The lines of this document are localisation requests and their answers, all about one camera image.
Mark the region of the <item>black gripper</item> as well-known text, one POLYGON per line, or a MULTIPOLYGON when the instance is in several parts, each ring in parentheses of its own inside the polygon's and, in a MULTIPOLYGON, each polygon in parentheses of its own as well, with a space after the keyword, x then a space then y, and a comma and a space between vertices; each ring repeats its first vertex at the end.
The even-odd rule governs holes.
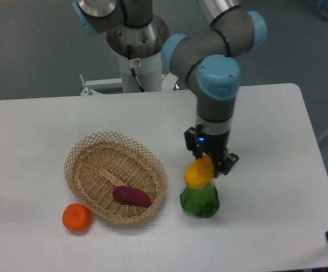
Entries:
POLYGON ((208 134, 202 124, 189 127, 184 132, 187 150, 192 152, 195 159, 202 157, 203 152, 211 157, 215 167, 214 178, 227 175, 239 161, 238 155, 227 152, 229 134, 229 130, 219 135, 208 134))

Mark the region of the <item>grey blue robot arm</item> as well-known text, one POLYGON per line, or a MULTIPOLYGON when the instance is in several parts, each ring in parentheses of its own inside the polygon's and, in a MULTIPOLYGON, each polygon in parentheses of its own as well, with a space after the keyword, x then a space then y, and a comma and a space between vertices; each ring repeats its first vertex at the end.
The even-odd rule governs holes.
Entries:
POLYGON ((238 161, 227 150, 241 72, 236 57, 261 46, 267 25, 238 1, 199 1, 210 32, 192 39, 169 33, 153 13, 152 1, 74 1, 73 10, 90 36, 106 34, 119 60, 124 92, 162 88, 169 69, 197 98, 196 125, 184 136, 196 158, 208 155, 215 175, 226 175, 238 161))

